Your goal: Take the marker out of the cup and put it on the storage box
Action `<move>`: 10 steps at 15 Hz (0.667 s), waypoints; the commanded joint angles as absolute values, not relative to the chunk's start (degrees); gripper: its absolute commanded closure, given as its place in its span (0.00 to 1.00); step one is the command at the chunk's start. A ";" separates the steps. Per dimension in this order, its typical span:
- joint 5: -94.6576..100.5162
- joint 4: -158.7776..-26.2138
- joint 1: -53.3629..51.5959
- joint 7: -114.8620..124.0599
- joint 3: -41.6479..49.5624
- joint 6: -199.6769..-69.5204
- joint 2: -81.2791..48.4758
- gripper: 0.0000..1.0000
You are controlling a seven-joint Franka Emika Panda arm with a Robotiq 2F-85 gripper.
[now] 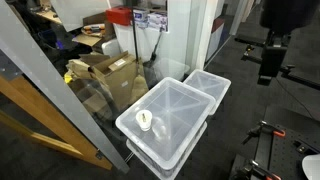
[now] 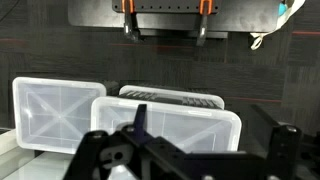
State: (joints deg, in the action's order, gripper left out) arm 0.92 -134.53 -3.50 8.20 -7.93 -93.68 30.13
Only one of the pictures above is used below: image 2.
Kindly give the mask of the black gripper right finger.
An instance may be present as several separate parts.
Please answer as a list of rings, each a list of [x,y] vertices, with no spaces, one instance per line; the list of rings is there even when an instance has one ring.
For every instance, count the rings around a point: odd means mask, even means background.
[[[266,151],[263,165],[265,180],[294,180],[302,132],[291,125],[281,125],[258,105],[251,106],[250,130]]]

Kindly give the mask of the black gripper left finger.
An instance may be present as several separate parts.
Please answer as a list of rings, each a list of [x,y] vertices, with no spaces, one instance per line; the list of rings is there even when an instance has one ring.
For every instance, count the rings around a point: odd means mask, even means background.
[[[139,180],[187,180],[173,156],[175,147],[144,129],[147,105],[140,104],[134,121],[109,135],[91,131],[83,137],[63,180],[107,180],[113,168],[124,165]]]

